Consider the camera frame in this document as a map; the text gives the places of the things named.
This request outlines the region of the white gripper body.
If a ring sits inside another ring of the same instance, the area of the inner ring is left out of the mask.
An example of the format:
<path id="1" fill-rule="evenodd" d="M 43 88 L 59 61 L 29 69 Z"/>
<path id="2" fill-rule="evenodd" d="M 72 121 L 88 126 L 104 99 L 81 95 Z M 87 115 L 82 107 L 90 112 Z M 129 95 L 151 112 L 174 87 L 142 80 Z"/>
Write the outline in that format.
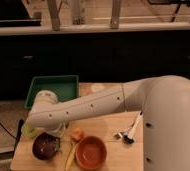
<path id="1" fill-rule="evenodd" d="M 67 124 L 66 123 L 60 123 L 56 128 L 48 128 L 45 130 L 45 132 L 49 135 L 52 135 L 54 137 L 61 138 L 67 129 Z"/>

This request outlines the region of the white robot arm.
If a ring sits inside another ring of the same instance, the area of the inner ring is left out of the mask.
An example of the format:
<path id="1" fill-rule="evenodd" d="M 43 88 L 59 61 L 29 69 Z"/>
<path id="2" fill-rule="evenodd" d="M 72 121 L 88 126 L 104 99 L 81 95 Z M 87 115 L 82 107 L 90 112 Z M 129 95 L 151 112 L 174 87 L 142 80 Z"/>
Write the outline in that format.
<path id="1" fill-rule="evenodd" d="M 61 123 L 125 111 L 143 116 L 144 171 L 190 171 L 190 80 L 175 75 L 120 83 L 59 103 L 41 91 L 27 121 L 52 134 Z"/>

